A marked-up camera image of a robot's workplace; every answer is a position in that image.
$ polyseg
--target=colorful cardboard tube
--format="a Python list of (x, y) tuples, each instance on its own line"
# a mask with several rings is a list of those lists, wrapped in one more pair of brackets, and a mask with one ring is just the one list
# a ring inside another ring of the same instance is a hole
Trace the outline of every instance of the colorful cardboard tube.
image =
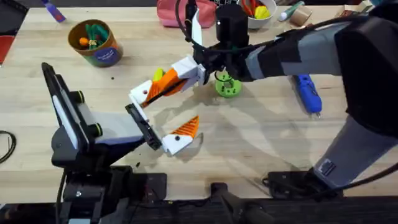
[[(108, 32), (108, 39), (103, 45), (96, 49), (88, 50), (79, 44), (81, 37), (88, 37), (85, 29), (86, 24), (99, 24)], [(89, 63), (97, 67), (110, 67), (116, 64), (123, 56), (123, 48), (116, 42), (109, 26), (100, 20), (90, 19), (75, 25), (68, 35), (68, 42), (73, 49), (83, 56)]]

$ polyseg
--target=wooden table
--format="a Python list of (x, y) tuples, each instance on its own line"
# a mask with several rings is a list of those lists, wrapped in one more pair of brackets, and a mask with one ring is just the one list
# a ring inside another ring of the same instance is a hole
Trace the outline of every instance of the wooden table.
[[(311, 7), (309, 22), (334, 17), (342, 6)], [(278, 14), (285, 7), (279, 7)], [(126, 114), (131, 88), (192, 53), (178, 29), (164, 28), (154, 7), (61, 8), (67, 22), (57, 24), (44, 9), (30, 9), (0, 68), (0, 129), (16, 134), (15, 153), (0, 165), (0, 202), (53, 202), (62, 170), (51, 165), (51, 137), (57, 120), (43, 79), (41, 62), (62, 74), (72, 90), (83, 90), (93, 111)], [(111, 68), (96, 68), (67, 43), (71, 27), (85, 19), (106, 21), (124, 46)], [(273, 39), (290, 29), (273, 18), (250, 32), (251, 43)], [(205, 45), (216, 42), (215, 28), (203, 30)], [(151, 123), (167, 133), (200, 116), (198, 137), (175, 157), (143, 145), (118, 164), (141, 165), (138, 172), (165, 172), (168, 199), (205, 198), (212, 182), (226, 182), (240, 197), (268, 197), (259, 181), (273, 170), (307, 170), (325, 152), (344, 124), (346, 101), (340, 77), (314, 75), (323, 100), (321, 120), (305, 114), (286, 77), (245, 83), (239, 97), (217, 97), (212, 83), (162, 98), (146, 108)], [(5, 136), (0, 136), (5, 153)], [(392, 150), (359, 178), (395, 163)], [(398, 175), (347, 191), (347, 195), (397, 195)]]

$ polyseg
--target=white bowl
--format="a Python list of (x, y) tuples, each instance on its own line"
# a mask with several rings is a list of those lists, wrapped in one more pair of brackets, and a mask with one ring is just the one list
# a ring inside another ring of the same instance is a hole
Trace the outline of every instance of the white bowl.
[[(241, 6), (242, 6), (241, 1), (246, 1), (250, 4), (250, 0), (239, 0), (239, 5)], [(262, 2), (263, 5), (267, 6), (270, 16), (265, 19), (255, 19), (253, 17), (249, 17), (248, 20), (249, 29), (260, 29), (266, 23), (268, 23), (271, 20), (272, 16), (274, 16), (276, 13), (277, 6), (274, 0), (258, 0), (258, 1)]]

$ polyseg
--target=orange ball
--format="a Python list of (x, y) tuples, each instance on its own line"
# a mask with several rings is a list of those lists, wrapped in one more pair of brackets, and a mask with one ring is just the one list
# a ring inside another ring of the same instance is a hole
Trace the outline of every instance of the orange ball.
[(79, 44), (83, 47), (88, 46), (88, 39), (86, 37), (82, 37), (79, 39)]

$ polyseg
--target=green object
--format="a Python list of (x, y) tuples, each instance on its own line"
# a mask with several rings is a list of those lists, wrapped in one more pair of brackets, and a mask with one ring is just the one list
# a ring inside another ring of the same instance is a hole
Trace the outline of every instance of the green object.
[(158, 68), (155, 71), (155, 75), (154, 75), (154, 78), (152, 79), (152, 81), (154, 81), (154, 82), (159, 81), (160, 79), (162, 79), (163, 75), (164, 75), (163, 69)]
[(219, 80), (216, 80), (217, 93), (225, 98), (238, 96), (242, 90), (242, 83), (234, 80), (226, 71), (216, 74)]
[(109, 37), (108, 31), (106, 31), (106, 29), (104, 29), (104, 27), (99, 24), (93, 24), (92, 26), (86, 24), (85, 28), (88, 39), (97, 41), (97, 45), (89, 45), (88, 47), (89, 50), (93, 50), (103, 45)]
[(108, 31), (106, 31), (106, 29), (103, 26), (99, 24), (94, 24), (93, 30), (95, 31), (96, 34), (99, 34), (103, 42), (105, 42), (108, 39), (109, 33)]

